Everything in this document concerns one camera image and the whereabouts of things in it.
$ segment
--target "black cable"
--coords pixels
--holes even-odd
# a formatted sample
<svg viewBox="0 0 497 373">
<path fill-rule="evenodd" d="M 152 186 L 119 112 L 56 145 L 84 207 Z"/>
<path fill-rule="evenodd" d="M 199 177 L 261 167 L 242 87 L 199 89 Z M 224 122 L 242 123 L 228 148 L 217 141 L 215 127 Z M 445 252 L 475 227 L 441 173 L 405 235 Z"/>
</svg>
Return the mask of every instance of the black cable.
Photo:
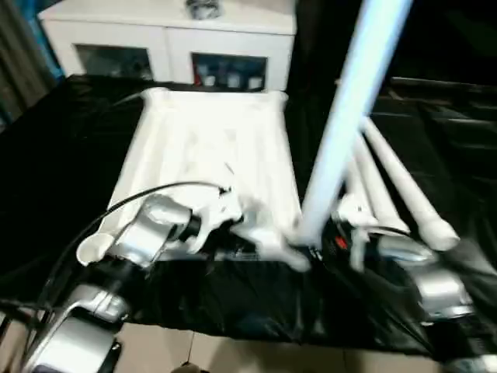
<svg viewBox="0 0 497 373">
<path fill-rule="evenodd" d="M 37 327 L 37 322 L 36 320 L 33 320 L 33 316 L 19 309 L 17 305 L 6 305 L 0 303 L 0 312 L 4 314 L 6 319 L 15 320 L 25 326 L 28 326 L 31 322 L 34 322 Z"/>
<path fill-rule="evenodd" d="M 404 232 L 401 229 L 387 227 L 385 225 L 364 225 L 359 228 L 366 229 L 367 231 L 378 230 L 378 231 L 395 233 L 396 235 L 403 235 L 404 237 L 409 237 L 410 239 L 415 240 L 414 237 L 412 237 L 411 233 Z"/>
<path fill-rule="evenodd" d="M 350 247 L 350 242 L 349 242 L 349 235 L 345 232 L 345 229 L 343 228 L 343 224 L 340 220 L 334 220 L 336 228 L 339 231 L 339 234 L 342 235 L 342 238 L 346 240 L 347 247 Z"/>
<path fill-rule="evenodd" d="M 123 199 L 122 201 L 114 204 L 113 206 L 109 207 L 107 210 L 105 210 L 102 214 L 100 214 L 97 218 L 93 219 L 88 225 L 86 225 L 70 242 L 65 248 L 62 250 L 61 255 L 59 256 L 57 262 L 52 266 L 52 269 L 50 270 L 50 273 L 48 274 L 47 280 L 45 281 L 45 284 L 42 287 L 42 290 L 40 292 L 40 295 L 38 296 L 38 299 L 36 301 L 35 309 L 34 309 L 34 317 L 33 321 L 29 323 L 28 325 L 28 333 L 27 333 L 27 338 L 26 342 L 24 345 L 23 349 L 23 358 L 26 357 L 27 351 L 30 347 L 30 340 L 31 336 L 33 333 L 33 329 L 35 327 L 35 321 L 38 322 L 38 313 L 40 310 L 43 308 L 43 305 L 45 302 L 48 300 L 49 295 L 50 295 L 50 288 L 52 284 L 54 283 L 55 277 L 57 276 L 59 270 L 62 268 L 64 265 L 66 258 L 68 254 L 74 249 L 76 244 L 80 242 L 88 233 L 93 229 L 93 227 L 98 224 L 102 219 L 104 219 L 106 216 L 112 214 L 115 210 L 121 208 L 125 204 L 129 204 L 130 202 L 137 200 L 138 198 L 142 198 L 144 196 L 147 196 L 149 194 L 155 193 L 159 190 L 164 190 L 168 188 L 173 188 L 173 187 L 187 187 L 187 186 L 201 186 L 201 187 L 213 187 L 216 188 L 220 191 L 220 193 L 226 192 L 226 190 L 214 183 L 208 183 L 204 181 L 179 181 L 177 183 L 169 183 L 165 185 L 160 185 L 160 186 L 155 186 L 150 189 L 146 189 L 141 191 L 140 193 L 136 193 L 132 196 L 129 196 L 128 198 Z"/>
<path fill-rule="evenodd" d="M 322 261 L 322 264 L 332 276 L 334 276 L 339 282 L 344 284 L 349 289 L 351 295 L 354 295 L 360 302 L 365 299 L 366 303 L 364 303 L 364 305 L 366 307 L 376 305 L 395 326 L 419 343 L 419 345 L 422 346 L 430 356 L 434 356 L 432 346 L 424 340 L 423 336 L 419 335 L 418 332 L 413 330 L 410 326 L 405 325 L 401 318 L 397 316 L 397 312 L 393 307 L 374 296 L 374 291 L 361 291 L 358 284 L 354 284 L 351 280 L 349 280 L 346 274 L 342 274 L 338 267 L 336 267 L 336 270 L 331 270 L 324 260 Z"/>
<path fill-rule="evenodd" d="M 7 315 L 4 315 L 2 320 L 2 324 L 0 324 L 0 347 L 2 346 L 2 342 L 5 339 L 5 335 L 7 334 L 7 330 L 12 322 L 12 319 Z"/>
</svg>

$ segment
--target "floor tile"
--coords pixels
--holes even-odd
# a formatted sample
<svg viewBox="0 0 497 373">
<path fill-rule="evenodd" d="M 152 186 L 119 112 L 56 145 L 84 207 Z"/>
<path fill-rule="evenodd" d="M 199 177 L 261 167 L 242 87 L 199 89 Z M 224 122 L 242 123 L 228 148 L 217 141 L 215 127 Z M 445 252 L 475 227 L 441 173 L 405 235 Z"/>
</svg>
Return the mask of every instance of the floor tile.
<svg viewBox="0 0 497 373">
<path fill-rule="evenodd" d="M 0 371 L 18 371 L 22 350 L 26 341 L 26 327 L 12 322 L 0 346 Z"/>
<path fill-rule="evenodd" d="M 210 373 L 345 373 L 341 350 L 195 333 L 190 362 Z"/>
<path fill-rule="evenodd" d="M 439 373 L 440 366 L 424 357 L 403 354 L 348 350 L 345 352 L 347 373 Z"/>
<path fill-rule="evenodd" d="M 116 373 L 168 373 L 188 361 L 193 332 L 126 324 Z"/>
</svg>

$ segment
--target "white tube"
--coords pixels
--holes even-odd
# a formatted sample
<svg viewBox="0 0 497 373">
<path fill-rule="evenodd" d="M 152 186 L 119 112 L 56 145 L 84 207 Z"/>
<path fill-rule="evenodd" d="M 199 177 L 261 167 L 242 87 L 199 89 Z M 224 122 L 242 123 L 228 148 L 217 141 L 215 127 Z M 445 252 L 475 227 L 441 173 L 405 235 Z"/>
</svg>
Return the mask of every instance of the white tube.
<svg viewBox="0 0 497 373">
<path fill-rule="evenodd" d="M 317 244 L 412 0 L 363 0 L 304 199 L 299 240 Z"/>
<path fill-rule="evenodd" d="M 360 175 L 355 158 L 349 162 L 346 174 L 346 194 L 337 208 L 338 218 L 356 227 L 377 225 L 378 221 L 371 212 L 366 187 Z"/>
<path fill-rule="evenodd" d="M 356 159 L 378 224 L 409 233 L 408 226 L 398 216 L 397 209 L 390 198 L 390 194 L 388 194 L 380 171 L 378 171 L 370 149 L 367 148 L 362 136 L 357 142 Z"/>
<path fill-rule="evenodd" d="M 381 164 L 416 220 L 421 238 L 434 250 L 444 251 L 454 247 L 459 242 L 457 233 L 438 215 L 370 118 L 365 120 L 365 131 Z"/>
</svg>

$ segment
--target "table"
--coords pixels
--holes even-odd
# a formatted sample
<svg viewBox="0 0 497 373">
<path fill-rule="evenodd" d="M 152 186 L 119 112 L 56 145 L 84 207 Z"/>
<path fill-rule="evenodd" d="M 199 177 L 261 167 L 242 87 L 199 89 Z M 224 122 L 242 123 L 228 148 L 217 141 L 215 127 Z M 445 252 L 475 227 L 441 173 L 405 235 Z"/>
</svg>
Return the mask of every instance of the table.
<svg viewBox="0 0 497 373">
<path fill-rule="evenodd" d="M 151 85 L 71 77 L 0 135 L 0 305 L 32 305 L 62 247 L 106 208 L 142 107 L 139 99 L 116 103 Z M 437 93 L 437 104 L 420 104 L 422 90 L 396 92 L 404 100 L 381 96 L 372 118 L 441 215 L 474 244 L 452 264 L 496 329 L 495 109 L 461 103 L 460 92 L 457 112 L 450 99 L 440 100 L 451 92 Z M 301 197 L 329 104 L 320 95 L 293 94 L 287 105 Z M 65 275 L 78 271 L 68 266 Z M 134 321 L 246 340 L 426 354 L 347 290 L 344 275 L 363 286 L 338 263 L 331 272 L 316 263 L 306 274 L 282 263 L 160 263 Z M 404 319 L 412 322 L 409 314 Z"/>
</svg>

